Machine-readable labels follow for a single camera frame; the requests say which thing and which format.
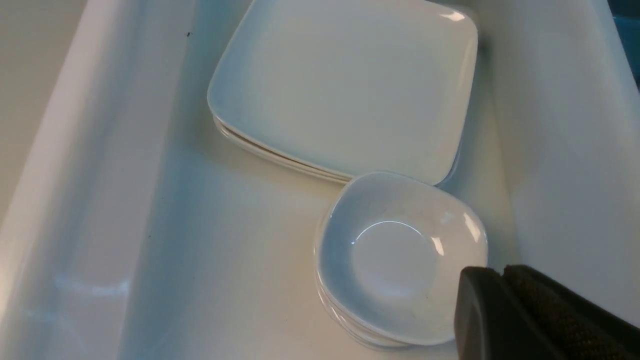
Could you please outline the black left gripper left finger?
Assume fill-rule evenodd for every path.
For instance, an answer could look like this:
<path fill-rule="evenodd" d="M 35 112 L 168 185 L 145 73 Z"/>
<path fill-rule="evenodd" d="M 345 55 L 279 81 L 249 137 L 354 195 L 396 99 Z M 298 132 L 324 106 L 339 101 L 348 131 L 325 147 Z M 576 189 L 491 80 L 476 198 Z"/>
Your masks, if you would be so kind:
<path fill-rule="evenodd" d="M 454 312 L 460 360 L 566 360 L 522 307 L 498 272 L 467 266 Z"/>

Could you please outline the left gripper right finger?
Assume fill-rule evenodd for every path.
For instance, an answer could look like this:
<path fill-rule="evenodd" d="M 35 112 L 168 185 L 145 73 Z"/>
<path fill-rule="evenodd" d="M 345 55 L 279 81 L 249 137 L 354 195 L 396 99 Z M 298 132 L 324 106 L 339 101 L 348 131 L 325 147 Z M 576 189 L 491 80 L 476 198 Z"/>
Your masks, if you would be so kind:
<path fill-rule="evenodd" d="M 569 360 L 637 360 L 640 331 L 537 269 L 509 265 L 503 279 Z"/>

